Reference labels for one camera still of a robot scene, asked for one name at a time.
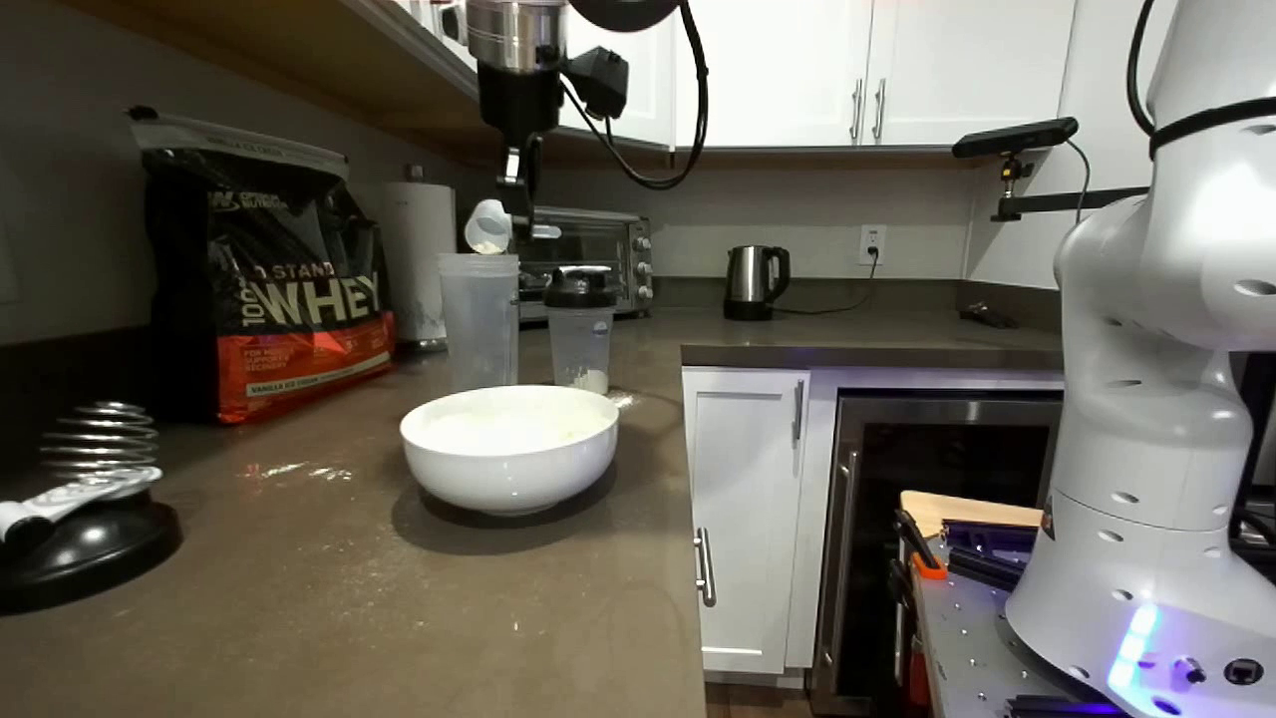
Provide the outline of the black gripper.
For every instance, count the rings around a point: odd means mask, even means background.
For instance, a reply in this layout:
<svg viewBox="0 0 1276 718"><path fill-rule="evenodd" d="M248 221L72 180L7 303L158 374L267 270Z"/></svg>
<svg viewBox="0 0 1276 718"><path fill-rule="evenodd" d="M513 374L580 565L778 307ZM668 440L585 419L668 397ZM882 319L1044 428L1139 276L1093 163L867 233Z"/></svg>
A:
<svg viewBox="0 0 1276 718"><path fill-rule="evenodd" d="M559 123L561 88L555 73L480 67L480 115L504 137L528 137L504 151L497 198L512 221L533 217L537 141Z"/></svg>

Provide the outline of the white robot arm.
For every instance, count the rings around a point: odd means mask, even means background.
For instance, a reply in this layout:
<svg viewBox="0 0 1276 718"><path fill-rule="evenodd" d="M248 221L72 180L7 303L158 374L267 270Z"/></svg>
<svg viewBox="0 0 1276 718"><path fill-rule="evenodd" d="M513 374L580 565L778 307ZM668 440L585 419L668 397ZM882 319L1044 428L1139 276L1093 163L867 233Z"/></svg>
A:
<svg viewBox="0 0 1276 718"><path fill-rule="evenodd" d="M1276 346L1276 0L1178 0L1130 113L1154 184L1057 252L1066 413L1006 623L1130 718L1276 718L1276 587L1228 545L1232 358Z"/></svg>

